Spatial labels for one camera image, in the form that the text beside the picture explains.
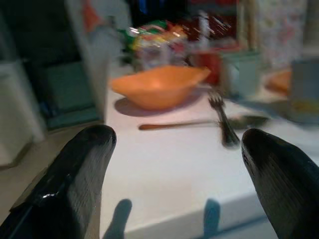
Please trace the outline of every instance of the spoon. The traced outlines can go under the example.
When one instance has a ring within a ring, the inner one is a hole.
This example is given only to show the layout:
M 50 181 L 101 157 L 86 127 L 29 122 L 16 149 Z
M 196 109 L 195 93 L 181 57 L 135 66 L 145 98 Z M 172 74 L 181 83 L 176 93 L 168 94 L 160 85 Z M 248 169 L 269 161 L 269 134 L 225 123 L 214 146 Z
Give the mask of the spoon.
M 229 119 L 229 123 L 234 130 L 244 130 L 248 128 L 256 128 L 263 126 L 269 118 L 263 116 L 238 116 Z M 219 125 L 219 122 L 213 120 L 192 120 L 178 123 L 168 124 L 141 124 L 139 130 L 157 130 L 157 129 L 168 129 L 178 128 L 201 124 L 215 124 Z

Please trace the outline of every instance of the white table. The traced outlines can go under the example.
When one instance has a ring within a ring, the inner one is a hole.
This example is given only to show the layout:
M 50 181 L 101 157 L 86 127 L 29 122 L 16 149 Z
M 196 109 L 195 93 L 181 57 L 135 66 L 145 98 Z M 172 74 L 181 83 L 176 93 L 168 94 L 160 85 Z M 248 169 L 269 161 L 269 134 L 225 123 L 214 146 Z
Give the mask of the white table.
M 130 211 L 128 221 L 125 225 L 121 214 L 115 219 L 123 224 L 117 230 L 125 230 L 126 239 L 190 239 L 204 234 L 209 238 L 216 230 L 217 238 L 223 239 L 277 238 L 258 201 L 241 149 L 225 149 L 219 128 L 137 128 L 146 122 L 217 120 L 207 96 L 185 108 L 148 117 L 125 115 L 141 111 L 132 110 L 122 98 L 108 92 L 106 124 L 115 130 L 118 141 L 103 184 L 101 238 L 123 199 L 132 203 L 131 211 L 129 203 L 121 208 L 124 214 Z M 226 102 L 225 111 L 233 116 L 251 110 Z M 319 161 L 317 128 L 304 130 L 277 119 L 263 130 L 297 144 Z

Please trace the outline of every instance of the spoon handle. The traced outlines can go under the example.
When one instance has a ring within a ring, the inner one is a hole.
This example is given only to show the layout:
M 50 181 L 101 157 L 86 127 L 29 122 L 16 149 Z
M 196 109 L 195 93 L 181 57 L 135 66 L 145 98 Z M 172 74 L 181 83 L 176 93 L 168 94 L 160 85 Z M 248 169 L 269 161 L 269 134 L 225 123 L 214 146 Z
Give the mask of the spoon handle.
M 179 123 L 170 123 L 170 124 L 142 124 L 139 126 L 139 130 L 155 130 L 155 129 L 165 129 L 165 128 L 177 128 L 177 127 L 185 127 L 191 125 L 200 125 L 200 124 L 208 124 L 215 123 L 212 120 L 202 120 L 202 121 L 187 121 L 187 122 L 179 122 Z

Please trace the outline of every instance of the bowl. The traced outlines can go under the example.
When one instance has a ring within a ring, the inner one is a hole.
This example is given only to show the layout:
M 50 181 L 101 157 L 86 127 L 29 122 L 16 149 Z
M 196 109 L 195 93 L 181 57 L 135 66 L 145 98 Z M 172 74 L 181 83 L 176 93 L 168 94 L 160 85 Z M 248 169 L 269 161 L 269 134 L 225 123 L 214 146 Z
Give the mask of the bowl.
M 114 79 L 112 90 L 151 111 L 181 104 L 210 71 L 207 68 L 163 66 Z

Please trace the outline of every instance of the fork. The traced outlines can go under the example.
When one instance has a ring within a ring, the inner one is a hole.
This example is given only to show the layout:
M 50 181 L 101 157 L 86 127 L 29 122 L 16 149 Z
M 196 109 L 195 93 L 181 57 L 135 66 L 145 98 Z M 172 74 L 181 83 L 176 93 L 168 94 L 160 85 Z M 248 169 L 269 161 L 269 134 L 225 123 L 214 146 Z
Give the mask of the fork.
M 239 146 L 240 139 L 236 135 L 234 129 L 231 127 L 228 118 L 223 109 L 224 101 L 221 94 L 217 91 L 209 91 L 209 103 L 212 108 L 214 108 L 220 120 L 220 127 L 222 130 L 222 143 L 226 148 L 234 148 Z

